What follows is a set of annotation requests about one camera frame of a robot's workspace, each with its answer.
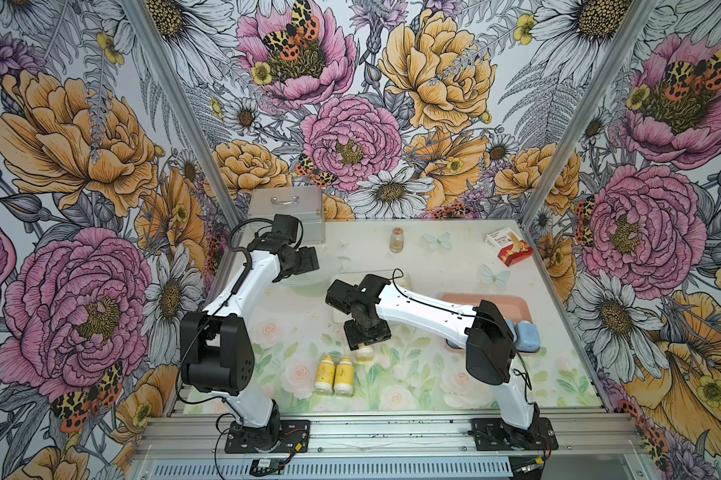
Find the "blue sharpener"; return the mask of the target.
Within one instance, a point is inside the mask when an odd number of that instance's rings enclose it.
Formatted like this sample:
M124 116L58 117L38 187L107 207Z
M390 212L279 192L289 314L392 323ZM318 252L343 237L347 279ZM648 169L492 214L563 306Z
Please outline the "blue sharpener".
M536 353L541 348L537 326L529 321L520 321L513 326L514 346L520 353Z

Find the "white rectangular tray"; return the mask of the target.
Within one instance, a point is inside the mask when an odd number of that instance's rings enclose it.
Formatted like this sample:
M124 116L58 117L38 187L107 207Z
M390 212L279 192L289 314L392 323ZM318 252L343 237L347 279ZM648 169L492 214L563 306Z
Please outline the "white rectangular tray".
M368 272L344 272L344 273L338 273L332 278L330 278L330 284L334 283L336 280L342 280L343 282L346 282L350 285L358 285L360 282L362 282L363 278L367 274L377 275L380 277L383 277L385 279L395 277L395 282L398 287L405 288L407 290L412 290L412 280L411 276L408 273L403 272L402 274L400 272L397 272L394 274L393 270L374 270L374 271L368 271ZM340 310L337 310L334 308L334 311L332 311L332 322L334 324L344 324L346 320L350 319L350 316L348 314L343 314L340 312Z

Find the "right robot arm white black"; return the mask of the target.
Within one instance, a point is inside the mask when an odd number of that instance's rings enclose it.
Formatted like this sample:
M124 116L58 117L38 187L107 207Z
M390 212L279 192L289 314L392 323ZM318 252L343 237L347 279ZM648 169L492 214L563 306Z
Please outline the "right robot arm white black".
M514 328L494 303L448 303L400 287L395 278L367 274L358 285L332 282L326 304L348 316L344 334L351 350L390 340L391 322L436 334L463 350L466 373L492 389L500 411L500 420L484 432L472 427L476 441L510 450L552 448L539 407L530 400Z

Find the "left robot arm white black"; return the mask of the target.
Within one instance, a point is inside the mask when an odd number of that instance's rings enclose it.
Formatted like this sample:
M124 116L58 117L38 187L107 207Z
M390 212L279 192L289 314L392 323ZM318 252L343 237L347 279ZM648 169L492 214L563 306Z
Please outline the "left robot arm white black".
M290 215L252 218L243 226L263 223L244 247L234 248L242 266L216 299L180 320L178 381L222 400L236 422L230 448L270 451L282 441L278 404L254 380L256 356L246 319L254 314L270 285L320 268L316 250L302 245L302 222Z

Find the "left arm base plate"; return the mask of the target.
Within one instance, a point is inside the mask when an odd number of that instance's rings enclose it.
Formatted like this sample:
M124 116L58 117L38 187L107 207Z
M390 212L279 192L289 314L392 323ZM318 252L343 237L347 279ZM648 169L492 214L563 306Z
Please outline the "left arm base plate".
M300 445L300 451L308 450L310 420L280 420L262 428L230 425L226 434L226 454L275 453L288 454Z

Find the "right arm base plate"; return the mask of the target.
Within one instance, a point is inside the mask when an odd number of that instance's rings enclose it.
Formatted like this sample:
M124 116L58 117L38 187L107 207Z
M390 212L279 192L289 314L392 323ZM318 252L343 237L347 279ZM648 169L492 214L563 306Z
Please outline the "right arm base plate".
M500 418L474 418L467 432L478 451L554 451L558 441L550 420L539 418L528 430L512 427Z

